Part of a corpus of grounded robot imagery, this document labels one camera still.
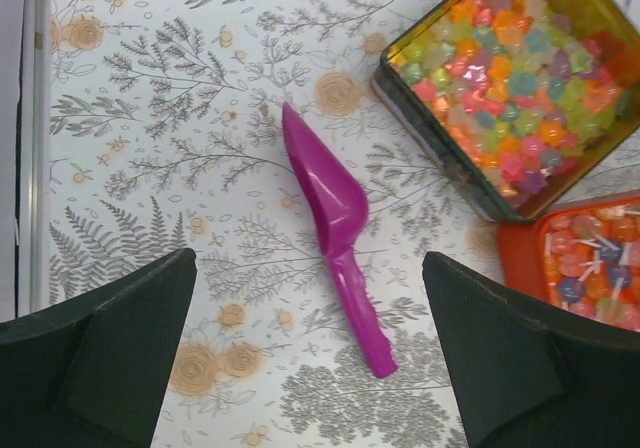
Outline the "floral table mat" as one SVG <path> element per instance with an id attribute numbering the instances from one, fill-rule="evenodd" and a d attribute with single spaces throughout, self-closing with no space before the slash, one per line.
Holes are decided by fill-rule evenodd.
<path id="1" fill-rule="evenodd" d="M 50 275 L 62 302 L 179 248 L 198 276 L 155 447 L 463 447 L 422 281 L 502 276 L 480 219 L 379 100 L 384 49 L 442 0 L 50 0 Z M 291 105 L 363 185 L 375 378 L 287 158 Z"/>

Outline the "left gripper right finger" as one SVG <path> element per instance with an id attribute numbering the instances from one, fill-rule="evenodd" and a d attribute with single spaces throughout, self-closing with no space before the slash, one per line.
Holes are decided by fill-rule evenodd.
<path id="1" fill-rule="evenodd" d="M 423 280 L 471 447 L 636 447 L 639 335 L 429 252 Z"/>

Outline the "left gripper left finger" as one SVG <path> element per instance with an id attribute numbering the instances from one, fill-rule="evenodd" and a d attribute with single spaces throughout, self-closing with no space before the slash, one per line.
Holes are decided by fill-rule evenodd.
<path id="1" fill-rule="evenodd" d="M 1 325 L 4 447 L 148 447 L 196 279 L 175 250 Z"/>

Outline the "purple plastic scoop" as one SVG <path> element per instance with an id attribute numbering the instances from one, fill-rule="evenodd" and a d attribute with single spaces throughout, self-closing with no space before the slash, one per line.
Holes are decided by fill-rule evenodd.
<path id="1" fill-rule="evenodd" d="M 364 360 L 377 378 L 397 370 L 391 344 L 366 292 L 354 245 L 369 214 L 366 194 L 331 150 L 287 103 L 282 107 L 286 152 L 311 208 L 320 251 Z"/>

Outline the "dark tin translucent star candies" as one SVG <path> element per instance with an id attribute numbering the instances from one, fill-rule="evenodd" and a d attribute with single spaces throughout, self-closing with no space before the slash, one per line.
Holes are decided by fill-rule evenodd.
<path id="1" fill-rule="evenodd" d="M 537 218 L 639 126 L 639 35 L 612 0 L 444 0 L 373 86 L 483 218 Z"/>

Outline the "orange tin of lollipops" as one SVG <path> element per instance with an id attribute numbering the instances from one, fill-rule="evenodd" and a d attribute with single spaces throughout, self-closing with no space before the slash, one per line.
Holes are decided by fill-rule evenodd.
<path id="1" fill-rule="evenodd" d="M 639 192 L 565 203 L 534 222 L 502 222 L 505 284 L 556 308 L 639 330 Z"/>

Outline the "aluminium frame rail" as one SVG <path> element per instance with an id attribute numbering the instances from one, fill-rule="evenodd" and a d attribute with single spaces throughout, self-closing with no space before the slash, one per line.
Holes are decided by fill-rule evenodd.
<path id="1" fill-rule="evenodd" d="M 47 305 L 51 0 L 24 0 L 16 160 L 16 315 Z"/>

